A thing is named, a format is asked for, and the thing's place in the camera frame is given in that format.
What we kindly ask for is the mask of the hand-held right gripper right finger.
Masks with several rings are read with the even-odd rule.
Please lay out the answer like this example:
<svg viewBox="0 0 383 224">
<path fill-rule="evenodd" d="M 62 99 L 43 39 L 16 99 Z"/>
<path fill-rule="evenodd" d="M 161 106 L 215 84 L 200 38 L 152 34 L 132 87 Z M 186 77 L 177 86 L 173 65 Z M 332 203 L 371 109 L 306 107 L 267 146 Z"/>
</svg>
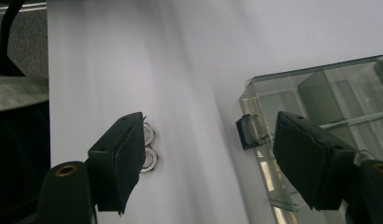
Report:
<svg viewBox="0 0 383 224">
<path fill-rule="evenodd" d="M 309 207 L 336 210 L 346 191 L 357 150 L 309 119 L 280 111 L 273 153 L 282 173 Z"/>
</svg>

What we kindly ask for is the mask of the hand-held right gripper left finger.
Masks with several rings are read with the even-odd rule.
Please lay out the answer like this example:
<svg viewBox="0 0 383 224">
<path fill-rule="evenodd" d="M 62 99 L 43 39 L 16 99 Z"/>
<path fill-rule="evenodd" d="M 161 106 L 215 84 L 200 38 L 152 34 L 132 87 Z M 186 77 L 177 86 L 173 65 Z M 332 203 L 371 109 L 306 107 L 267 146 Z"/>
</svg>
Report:
<svg viewBox="0 0 383 224">
<path fill-rule="evenodd" d="M 144 117 L 119 118 L 89 149 L 87 166 L 98 210 L 124 214 L 146 159 Z"/>
</svg>

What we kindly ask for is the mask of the silver hex nut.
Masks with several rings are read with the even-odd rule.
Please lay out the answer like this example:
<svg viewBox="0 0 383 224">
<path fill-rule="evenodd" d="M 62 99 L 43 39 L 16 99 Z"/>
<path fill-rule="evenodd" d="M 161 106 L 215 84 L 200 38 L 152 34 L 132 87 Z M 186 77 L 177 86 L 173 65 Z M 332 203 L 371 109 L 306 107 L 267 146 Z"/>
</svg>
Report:
<svg viewBox="0 0 383 224">
<path fill-rule="evenodd" d="M 143 128 L 144 128 L 145 145 L 150 146 L 155 140 L 156 133 L 154 129 L 152 128 L 152 126 L 147 122 L 143 124 Z"/>
<path fill-rule="evenodd" d="M 142 166 L 141 172 L 142 173 L 152 172 L 158 164 L 159 155 L 151 147 L 145 147 L 145 153 L 146 153 L 145 163 Z"/>
</svg>

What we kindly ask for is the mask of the clear plastic compartment box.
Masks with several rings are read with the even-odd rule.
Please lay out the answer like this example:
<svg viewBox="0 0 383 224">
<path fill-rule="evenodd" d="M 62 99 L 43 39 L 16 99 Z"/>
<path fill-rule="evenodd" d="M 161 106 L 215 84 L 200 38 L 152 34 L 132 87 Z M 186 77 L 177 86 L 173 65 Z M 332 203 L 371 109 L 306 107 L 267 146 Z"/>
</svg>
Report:
<svg viewBox="0 0 383 224">
<path fill-rule="evenodd" d="M 239 103 L 240 141 L 255 155 L 277 224 L 383 224 L 383 55 L 254 77 Z M 309 207 L 280 170 L 273 153 L 280 111 L 357 150 L 338 209 Z"/>
</svg>

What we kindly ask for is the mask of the white table board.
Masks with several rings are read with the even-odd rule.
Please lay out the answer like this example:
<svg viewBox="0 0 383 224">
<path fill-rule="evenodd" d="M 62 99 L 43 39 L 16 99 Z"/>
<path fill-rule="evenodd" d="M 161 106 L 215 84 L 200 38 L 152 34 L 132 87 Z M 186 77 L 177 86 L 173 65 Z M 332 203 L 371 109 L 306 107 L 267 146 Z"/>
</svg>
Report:
<svg viewBox="0 0 383 224">
<path fill-rule="evenodd" d="M 383 0 L 48 0 L 51 161 L 142 112 L 156 168 L 99 224 L 275 224 L 239 97 L 256 76 L 383 54 Z"/>
</svg>

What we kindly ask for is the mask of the aluminium floor rail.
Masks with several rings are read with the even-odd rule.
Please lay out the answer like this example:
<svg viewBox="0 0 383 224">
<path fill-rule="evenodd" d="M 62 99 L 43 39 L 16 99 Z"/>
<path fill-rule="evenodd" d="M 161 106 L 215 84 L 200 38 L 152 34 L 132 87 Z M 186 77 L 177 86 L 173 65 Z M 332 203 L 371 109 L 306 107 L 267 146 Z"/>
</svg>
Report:
<svg viewBox="0 0 383 224">
<path fill-rule="evenodd" d="M 0 15 L 4 15 L 8 9 L 8 4 L 0 3 Z M 25 2 L 20 8 L 20 12 L 29 12 L 36 10 L 46 10 L 47 3 L 44 0 L 30 0 Z"/>
</svg>

